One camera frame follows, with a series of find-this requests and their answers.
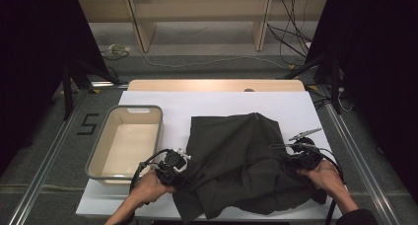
plastic bin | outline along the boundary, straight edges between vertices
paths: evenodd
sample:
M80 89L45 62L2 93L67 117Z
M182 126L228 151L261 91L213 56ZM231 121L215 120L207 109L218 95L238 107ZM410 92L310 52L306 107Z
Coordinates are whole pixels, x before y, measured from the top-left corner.
M110 109L86 165L87 175L106 183L130 183L138 164L159 148L162 131L163 111L157 106Z

floor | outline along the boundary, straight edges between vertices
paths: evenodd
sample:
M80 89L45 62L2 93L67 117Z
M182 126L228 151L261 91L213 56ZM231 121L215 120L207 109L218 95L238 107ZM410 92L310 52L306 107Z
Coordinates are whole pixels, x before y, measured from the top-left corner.
M286 27L283 22L272 25ZM316 22L305 22L304 33L312 37L315 25ZM120 78L126 79L204 78L208 69L214 70L212 78L268 79L279 77L275 74L279 69L287 72L289 65L286 62L303 63L301 56L280 46L271 33L267 33L263 50L255 51L249 23L245 22L159 24L151 48L145 54L148 59L137 48L130 24L91 24L91 28L101 50L106 50L111 44L130 48L128 57L132 59L129 62L128 57L106 61ZM286 36L286 40L300 49L292 36ZM248 68L249 65L259 69L254 71ZM237 69L228 69L228 66L241 67L242 72L237 73ZM301 80L305 84L311 83L314 71L313 68L301 75ZM100 115L89 119L93 122L87 122L100 126L103 115L110 106L117 105L122 91L109 88L100 89L99 94L75 94L77 114L71 123L66 124L62 120L64 100L60 89L57 90L54 104L44 114L34 133L33 145L19 152L0 179L0 224L9 224L10 221L16 222L11 224L104 223L104 218L88 219L75 215L87 181L84 167L97 130L90 135L80 133L86 132L83 125L86 125L88 114ZM319 88L319 92L326 95L326 87ZM316 95L312 98L313 101L320 99ZM336 115L329 105L318 109L317 113L333 152L344 166L347 187L359 205L371 209L381 224L416 224L417 204L384 155L377 150L378 145L361 115L355 111L343 111L342 115ZM313 225L323 224L323 221L291 224Z

metal track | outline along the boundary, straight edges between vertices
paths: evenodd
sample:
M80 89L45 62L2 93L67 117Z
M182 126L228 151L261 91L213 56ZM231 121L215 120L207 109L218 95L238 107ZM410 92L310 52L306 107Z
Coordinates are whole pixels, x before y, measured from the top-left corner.
M39 169L37 170L35 177L33 178L31 184L28 186L28 189L22 197L19 205L16 207L16 210L9 222L10 225L24 224L26 219L28 218L28 215L31 212L36 198L42 188L42 185L45 182L49 174L49 171L55 162L56 156L58 155L68 135L69 129L73 124L73 120L75 118L77 110L79 109L83 101L86 99L87 94L87 90L79 91L79 93L77 94L77 99L74 102L75 108L69 115L68 119L62 123L54 141L52 142L51 147L49 148L48 152L45 155L45 158L43 159Z
M320 91L325 95L329 96L328 91L325 87L319 87ZM372 201L374 202L378 213L381 216L381 219L384 224L387 225L397 225L400 224L398 216L394 212L390 202L388 201L387 197L384 195L381 186L379 185L378 181L376 180L372 170L370 169L366 159L363 157L359 146L354 141L351 133L345 124L341 115L338 115L332 106L327 105L326 109L328 110L329 115L332 118L338 132L341 135L341 138L344 141L344 145L347 148L347 151L356 166L360 177L363 180L363 183L369 192Z

black cloth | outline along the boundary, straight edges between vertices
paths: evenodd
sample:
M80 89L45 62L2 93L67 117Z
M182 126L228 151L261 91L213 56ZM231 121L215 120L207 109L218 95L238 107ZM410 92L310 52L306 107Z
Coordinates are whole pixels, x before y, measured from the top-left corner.
M174 203L184 223L201 214L217 217L233 206L269 214L297 207L310 198L324 203L311 181L286 162L277 121L260 113L230 116L194 116L186 152L191 155L183 172L187 181L177 186Z
M357 209L340 217L336 225L379 225L375 215L368 209Z

gray carpet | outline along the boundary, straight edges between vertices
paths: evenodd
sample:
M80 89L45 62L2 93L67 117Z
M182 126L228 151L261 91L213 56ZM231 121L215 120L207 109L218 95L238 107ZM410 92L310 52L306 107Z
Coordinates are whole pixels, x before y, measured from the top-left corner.
M234 56L159 56L150 58L152 61L169 65L202 62L207 63L221 58ZM286 64L279 56L262 56ZM250 58L237 60L217 61L212 64L195 65L187 67L152 66L143 57L126 57L120 60L107 61L110 74L122 80L133 79L274 79L289 73L267 61ZM304 83L312 83L315 69L303 75ZM102 80L91 76L91 80ZM20 150L10 167L0 178L0 224L7 224L15 207L18 205L26 186L31 183L38 170L44 155L51 146L59 127L63 123L64 99L57 90L53 97L54 104L44 114L43 121L33 135L33 145ZM75 215L77 204L83 194L88 177L85 173L87 159L92 151L98 136L99 128L104 123L105 114L109 108L117 105L122 94L121 89L102 89L97 94L89 94L75 115L74 124L55 159L40 194L26 220L26 224L103 224L103 219L87 219ZM82 126L87 114L97 114L89 117L89 123L97 127L91 135L81 135L88 132L90 127ZM347 181L347 187L360 206L371 209L380 219L380 215L367 192L364 183L343 146L328 110L323 107L317 110L324 132L328 138L335 156L339 159ZM376 142L373 139L367 124L361 115L355 111L343 112L350 132L361 147L362 154L367 158L368 164L376 175L380 186L388 197L401 224L416 224L418 221L418 207L412 200L384 155L376 151ZM61 190L48 187L58 186ZM323 224L323 222L298 222L292 224Z

